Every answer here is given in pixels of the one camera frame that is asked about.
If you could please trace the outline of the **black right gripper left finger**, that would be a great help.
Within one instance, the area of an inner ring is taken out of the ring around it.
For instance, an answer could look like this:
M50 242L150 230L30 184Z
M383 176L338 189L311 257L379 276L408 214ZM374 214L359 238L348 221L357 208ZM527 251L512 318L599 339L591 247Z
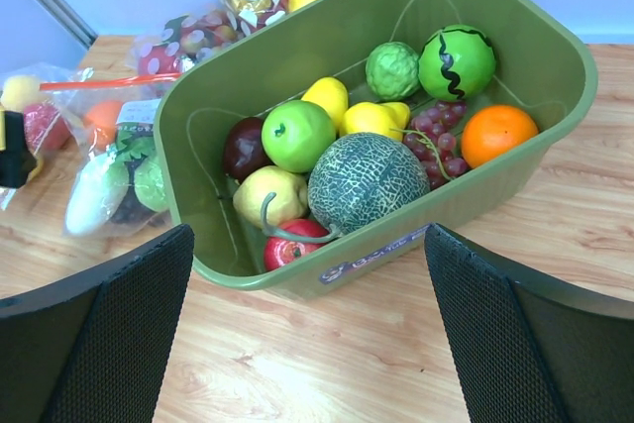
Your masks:
M194 233L1 301L4 422L150 422L190 278Z

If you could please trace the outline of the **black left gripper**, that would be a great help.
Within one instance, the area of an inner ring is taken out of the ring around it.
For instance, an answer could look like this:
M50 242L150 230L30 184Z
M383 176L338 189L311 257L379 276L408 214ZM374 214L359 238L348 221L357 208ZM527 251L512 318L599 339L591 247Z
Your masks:
M14 111L3 111L1 118L1 186L17 189L25 185L30 173L36 168L37 160L31 153L24 128L24 115Z

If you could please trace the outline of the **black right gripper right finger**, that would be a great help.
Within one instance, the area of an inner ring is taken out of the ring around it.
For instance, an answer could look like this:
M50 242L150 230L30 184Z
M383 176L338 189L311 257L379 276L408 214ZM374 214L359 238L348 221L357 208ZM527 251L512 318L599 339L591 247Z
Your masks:
M437 223L424 249L471 421L632 421L632 302Z

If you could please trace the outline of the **clear zip bag with fruit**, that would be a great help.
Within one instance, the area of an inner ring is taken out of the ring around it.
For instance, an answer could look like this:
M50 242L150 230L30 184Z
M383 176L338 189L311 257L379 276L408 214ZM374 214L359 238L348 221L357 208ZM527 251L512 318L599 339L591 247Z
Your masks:
M60 109L70 102L76 91L41 91L40 86L84 82L92 76L91 67L71 70L44 62L1 74L1 106L23 114L26 141L37 161L27 182L44 168L45 156L61 149L70 138Z

